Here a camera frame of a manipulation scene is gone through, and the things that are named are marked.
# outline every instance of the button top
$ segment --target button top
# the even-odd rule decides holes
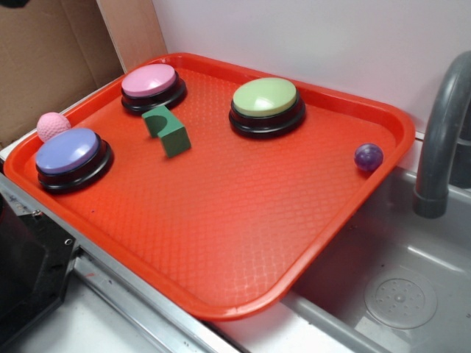
[[[89,161],[99,148],[99,139],[90,129],[61,132],[44,143],[36,154],[36,166],[45,174],[72,171]]]
[[[121,88],[131,97],[152,96],[169,88],[176,78],[175,69],[170,65],[151,64],[130,72]]]
[[[254,118],[275,115],[296,101],[296,87],[286,79],[267,77],[242,85],[233,97],[234,108]]]

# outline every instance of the green foam block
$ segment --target green foam block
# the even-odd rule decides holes
[[[174,157],[191,148],[185,126],[165,106],[142,115],[153,138],[160,138],[167,157]]]

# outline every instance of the small ball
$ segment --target small ball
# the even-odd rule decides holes
[[[375,171],[383,163],[383,151],[374,143],[365,143],[355,151],[355,164],[362,171]]]
[[[38,129],[39,138],[43,142],[46,142],[55,135],[69,130],[71,128],[71,123],[62,114],[46,113],[42,114],[42,116],[39,118],[36,128]]]

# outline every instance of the tray rim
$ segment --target tray rim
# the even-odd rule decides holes
[[[248,82],[252,79],[259,77],[281,77],[278,75],[268,74],[262,71],[253,70],[250,68],[245,68],[238,65],[233,65],[230,63],[225,63],[219,60],[210,59],[207,57],[202,57],[196,54],[189,53],[174,53],[166,54],[143,63],[143,65],[148,65],[150,63],[176,63],[176,64],[188,64],[200,65],[211,71],[211,68],[217,67],[219,70],[227,72],[227,74],[237,73],[240,75],[240,70],[244,72],[244,80],[240,80],[240,84]],[[211,72],[205,72],[205,74],[214,77],[221,77],[221,74],[215,75]],[[98,106],[105,106],[110,101],[117,98],[118,94],[121,94],[121,81],[126,75],[119,77],[118,79],[111,82],[109,85],[103,87],[102,89],[96,91],[85,100],[81,101],[76,106],[72,107],[65,113],[65,116],[68,117],[72,126],[77,125],[80,121],[85,120],[91,113],[93,113]],[[351,197],[348,202],[334,215],[334,217],[328,222],[327,226],[319,232],[315,239],[311,242],[311,245],[303,251],[299,257],[295,260],[293,266],[291,266],[281,278],[270,288],[267,292],[259,296],[258,298],[253,299],[250,302],[243,303],[237,307],[220,307],[209,305],[204,303],[201,299],[195,297],[194,294],[188,292],[184,288],[173,288],[171,293],[171,300],[175,301],[183,309],[187,310],[191,314],[206,320],[233,320],[238,318],[243,318],[248,315],[255,314],[271,304],[274,304],[279,299],[281,299],[289,290],[289,288],[294,284],[294,282],[302,274],[303,270],[306,269],[309,264],[315,259],[315,257],[325,248],[329,241],[335,237],[335,234],[341,229],[341,227],[346,223],[348,218],[366,201],[366,199],[371,195],[371,193],[379,186],[379,184],[387,177],[387,175],[392,171],[396,164],[400,161],[400,158],[408,151],[412,143],[415,140],[415,127],[412,123],[409,116],[404,113],[402,110],[399,110],[396,107],[393,107],[389,104],[381,103],[378,101],[373,101],[371,99],[366,99],[360,96],[355,96],[349,93],[343,93],[337,90],[332,90],[330,88],[324,88],[317,85],[308,84],[305,82],[300,82],[294,79],[289,79],[297,89],[302,94],[303,98],[308,95],[314,94],[316,99],[322,98],[326,100],[334,99],[336,101],[342,101],[347,106],[358,107],[361,105],[363,108],[370,109],[372,112],[378,114],[383,112],[385,118],[383,118],[382,126],[386,127],[389,131],[392,129],[395,131],[393,134],[396,139],[396,148],[388,156],[387,160],[383,163],[380,168],[377,169],[374,173],[369,175],[365,183],[357,189],[353,197]],[[315,104],[317,107],[322,107],[322,104]],[[388,117],[394,116],[395,119],[390,121]],[[367,121],[373,121],[376,124],[378,120],[368,119],[368,117],[363,118]],[[83,219],[80,215],[77,215],[68,209],[61,207],[61,204],[54,199],[54,196],[49,195],[45,191],[38,188],[37,185],[33,185],[28,179],[24,178],[21,174],[21,162],[29,159],[32,155],[29,153],[25,159],[25,151],[37,151],[42,142],[39,140],[37,133],[35,132],[18,146],[16,146],[4,164],[5,175],[12,180],[15,184],[24,189],[29,195],[37,199],[41,204],[47,206],[51,211],[60,216],[64,221],[69,223],[73,228],[76,228],[84,236],[90,234],[90,232],[99,231],[99,229],[93,224],[88,222],[83,222]],[[111,239],[105,239],[104,241],[97,242],[96,239],[90,239],[98,246],[109,246],[113,243],[113,254],[112,257],[120,261],[119,257],[129,257],[130,254],[121,244],[115,242]],[[145,263],[148,268],[143,271],[152,271],[152,268]],[[174,284],[175,282],[166,278],[160,274],[160,279],[166,283],[159,283],[160,285],[169,285],[169,283]],[[144,279],[146,282],[151,284],[156,290],[161,291],[156,287],[155,283]],[[192,297],[194,300],[188,302],[188,297]]]

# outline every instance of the orange tray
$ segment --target orange tray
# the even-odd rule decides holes
[[[229,320],[276,302],[394,168],[414,141],[402,111],[291,80],[306,103],[302,126],[252,140],[228,120],[236,89],[272,76],[170,54],[188,88],[172,112],[192,148],[168,159],[142,118],[121,106],[121,81],[70,110],[112,147],[109,173],[89,188],[54,196],[41,189],[34,134],[7,158],[5,174],[189,313]],[[383,164],[361,172],[353,155],[378,144]]]

